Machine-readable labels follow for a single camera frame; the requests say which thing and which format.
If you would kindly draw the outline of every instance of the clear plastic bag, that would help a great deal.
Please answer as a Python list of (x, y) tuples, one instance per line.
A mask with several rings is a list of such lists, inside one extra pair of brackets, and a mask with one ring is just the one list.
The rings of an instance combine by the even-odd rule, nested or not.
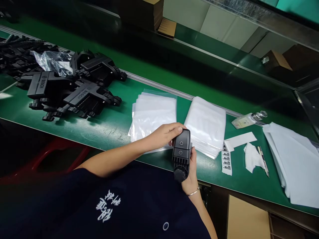
[(30, 52), (39, 64), (39, 66), (45, 71), (55, 71), (60, 76), (71, 76), (73, 70), (70, 67), (70, 60), (72, 55), (70, 53), (61, 51), (45, 51), (40, 55), (35, 51)]
[(223, 148), (226, 112), (200, 97), (194, 97), (184, 125), (191, 132), (196, 150), (215, 159)]
[[(131, 137), (131, 142), (150, 135), (162, 124), (176, 122), (177, 96), (175, 97), (170, 93), (152, 90), (149, 90), (149, 92), (142, 92), (142, 94), (138, 96), (136, 103), (132, 105), (133, 120), (128, 133)], [(158, 152), (171, 148), (171, 146), (166, 145), (151, 152)]]

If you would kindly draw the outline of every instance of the navy shirt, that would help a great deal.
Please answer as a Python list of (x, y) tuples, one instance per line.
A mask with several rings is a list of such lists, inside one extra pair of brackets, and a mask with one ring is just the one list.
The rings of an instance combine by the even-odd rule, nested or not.
[(210, 238), (172, 172), (132, 162), (103, 179), (86, 169), (0, 225), (0, 238)]

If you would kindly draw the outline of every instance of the shirt button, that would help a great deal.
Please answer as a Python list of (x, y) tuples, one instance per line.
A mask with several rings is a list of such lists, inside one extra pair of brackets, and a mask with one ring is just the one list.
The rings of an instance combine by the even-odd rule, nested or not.
[(163, 225), (163, 230), (166, 231), (169, 227), (169, 224), (168, 222), (165, 222), (164, 225)]

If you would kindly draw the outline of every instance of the hand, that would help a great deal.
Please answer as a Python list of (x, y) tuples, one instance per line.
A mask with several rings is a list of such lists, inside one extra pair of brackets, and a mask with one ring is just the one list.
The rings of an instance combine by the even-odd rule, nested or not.
[(197, 168), (196, 156), (197, 156), (197, 153), (196, 153), (195, 147), (192, 147), (192, 155), (190, 157), (190, 162), (189, 162), (189, 174), (187, 179), (185, 179), (182, 182), (183, 191), (187, 195), (195, 192), (198, 188), (198, 181), (197, 181), (197, 175), (196, 175), (196, 168)]
[(152, 151), (164, 147), (165, 145), (171, 145), (171, 141), (186, 129), (181, 123), (163, 124), (157, 128), (149, 136), (141, 139), (143, 141), (145, 152)]

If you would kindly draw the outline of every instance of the chinese characters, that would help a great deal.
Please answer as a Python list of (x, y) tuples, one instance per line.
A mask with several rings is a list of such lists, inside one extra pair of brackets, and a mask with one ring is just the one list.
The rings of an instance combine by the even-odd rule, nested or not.
[(101, 211), (101, 215), (97, 218), (98, 221), (103, 220), (102, 222), (105, 222), (111, 218), (113, 209), (107, 208), (106, 205), (108, 200), (112, 200), (111, 205), (118, 206), (120, 204), (121, 198), (117, 199), (118, 195), (115, 198), (114, 196), (115, 196), (114, 193), (111, 193), (109, 190), (108, 194), (104, 197), (104, 199), (100, 198), (100, 202), (96, 206), (96, 210)]

